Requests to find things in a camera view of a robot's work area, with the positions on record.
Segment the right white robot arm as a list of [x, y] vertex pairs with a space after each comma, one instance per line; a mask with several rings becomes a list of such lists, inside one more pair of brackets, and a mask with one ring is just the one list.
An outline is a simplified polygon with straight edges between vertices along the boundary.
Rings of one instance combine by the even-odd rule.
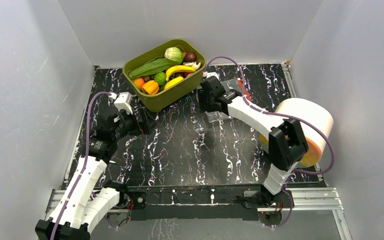
[[259, 108], [236, 89], [225, 89], [215, 76], [201, 81], [197, 97], [202, 111], [224, 113], [265, 137], [267, 146], [264, 151], [270, 161], [267, 177], [259, 193], [244, 196], [243, 200], [258, 206], [275, 207], [282, 199], [281, 191], [290, 174], [309, 150], [300, 121]]

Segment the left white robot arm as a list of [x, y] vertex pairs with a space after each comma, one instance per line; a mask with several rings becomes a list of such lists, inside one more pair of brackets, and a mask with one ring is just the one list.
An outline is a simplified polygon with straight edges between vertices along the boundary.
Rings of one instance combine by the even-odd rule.
[[133, 199], [125, 183], [108, 181], [93, 197], [100, 176], [118, 149], [118, 141], [126, 136], [149, 135], [155, 120], [145, 107], [140, 117], [125, 109], [97, 118], [85, 143], [85, 155], [59, 203], [46, 220], [39, 220], [35, 233], [40, 240], [89, 240], [97, 224], [113, 207], [124, 208]]

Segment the clear zip top bag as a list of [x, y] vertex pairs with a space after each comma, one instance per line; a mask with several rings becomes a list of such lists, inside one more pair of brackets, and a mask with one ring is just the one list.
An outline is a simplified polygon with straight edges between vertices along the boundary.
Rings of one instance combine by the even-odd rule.
[[201, 81], [197, 88], [200, 110], [207, 115], [210, 123], [227, 119], [238, 119], [249, 126], [260, 124], [258, 114], [245, 104], [245, 97], [239, 92], [243, 89], [240, 81], [219, 81], [211, 76]]

